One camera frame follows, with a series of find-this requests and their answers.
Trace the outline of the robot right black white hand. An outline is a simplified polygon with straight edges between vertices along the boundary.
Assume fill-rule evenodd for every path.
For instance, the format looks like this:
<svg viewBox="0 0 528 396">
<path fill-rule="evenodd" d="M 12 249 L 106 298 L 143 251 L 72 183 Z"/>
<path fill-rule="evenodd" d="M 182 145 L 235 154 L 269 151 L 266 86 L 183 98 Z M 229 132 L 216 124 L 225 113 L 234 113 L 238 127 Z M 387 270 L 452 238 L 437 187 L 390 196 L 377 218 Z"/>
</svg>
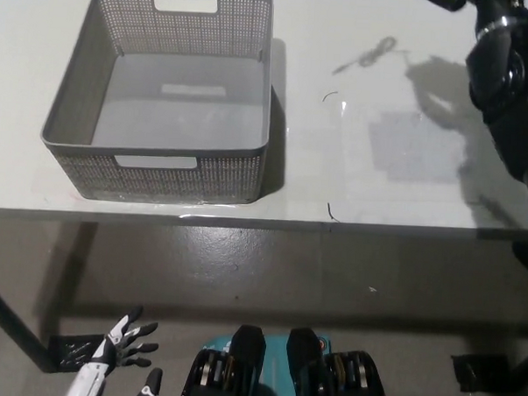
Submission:
<svg viewBox="0 0 528 396">
<path fill-rule="evenodd" d="M 459 11 L 466 4 L 476 9 L 477 19 L 475 28 L 481 30 L 490 25 L 501 23 L 503 20 L 528 25 L 528 10 L 524 7 L 524 0 L 427 0 L 446 11 Z"/>
</svg>

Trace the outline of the robot left white black hand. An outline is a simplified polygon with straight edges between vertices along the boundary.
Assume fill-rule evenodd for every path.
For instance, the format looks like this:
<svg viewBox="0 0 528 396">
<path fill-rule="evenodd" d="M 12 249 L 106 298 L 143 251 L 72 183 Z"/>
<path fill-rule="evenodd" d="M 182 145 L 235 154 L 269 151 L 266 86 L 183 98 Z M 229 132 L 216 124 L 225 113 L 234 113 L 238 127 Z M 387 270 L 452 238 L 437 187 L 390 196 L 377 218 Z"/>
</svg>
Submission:
<svg viewBox="0 0 528 396">
<path fill-rule="evenodd" d="M 147 368 L 151 360 L 145 355 L 158 350 L 156 343 L 140 343 L 139 338 L 157 330 L 156 322 L 142 326 L 134 323 L 143 314 L 144 308 L 137 306 L 122 316 L 75 375 L 64 396 L 103 396 L 107 377 L 117 368 L 135 366 Z"/>
</svg>

